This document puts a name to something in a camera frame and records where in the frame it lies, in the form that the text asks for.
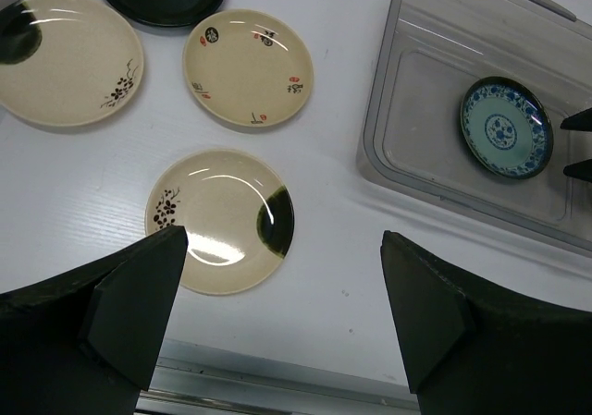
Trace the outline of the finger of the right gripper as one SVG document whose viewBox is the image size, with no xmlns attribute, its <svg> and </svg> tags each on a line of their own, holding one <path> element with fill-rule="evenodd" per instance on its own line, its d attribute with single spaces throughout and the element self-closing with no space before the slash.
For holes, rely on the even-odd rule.
<svg viewBox="0 0 592 415">
<path fill-rule="evenodd" d="M 563 174 L 574 179 L 592 179 L 592 160 L 567 165 L 563 168 Z"/>
<path fill-rule="evenodd" d="M 561 129 L 571 131 L 592 131 L 592 108 L 587 108 L 575 115 L 566 117 L 561 122 Z"/>
</svg>

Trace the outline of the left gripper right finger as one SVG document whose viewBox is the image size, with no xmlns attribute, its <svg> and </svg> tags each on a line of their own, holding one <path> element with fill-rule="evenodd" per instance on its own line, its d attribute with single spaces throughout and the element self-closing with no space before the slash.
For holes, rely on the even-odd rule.
<svg viewBox="0 0 592 415">
<path fill-rule="evenodd" d="M 591 315 L 527 297 L 387 231 L 380 248 L 410 391 L 424 414 L 587 414 Z"/>
</svg>

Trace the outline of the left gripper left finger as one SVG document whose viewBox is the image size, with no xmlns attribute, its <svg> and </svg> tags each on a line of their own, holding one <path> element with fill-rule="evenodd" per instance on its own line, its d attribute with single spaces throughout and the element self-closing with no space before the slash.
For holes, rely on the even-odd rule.
<svg viewBox="0 0 592 415">
<path fill-rule="evenodd" d="M 179 288 L 186 230 L 1 296 L 4 414 L 131 414 L 148 389 Z"/>
</svg>

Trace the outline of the blue patterned plate front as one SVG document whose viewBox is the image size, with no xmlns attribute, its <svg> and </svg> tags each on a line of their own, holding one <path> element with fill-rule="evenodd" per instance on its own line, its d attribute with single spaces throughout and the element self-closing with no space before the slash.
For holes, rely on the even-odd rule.
<svg viewBox="0 0 592 415">
<path fill-rule="evenodd" d="M 554 132 L 545 107 L 513 79 L 491 76 L 475 82 L 462 98 L 460 128 L 475 159 L 508 179 L 537 176 L 553 152 Z"/>
</svg>

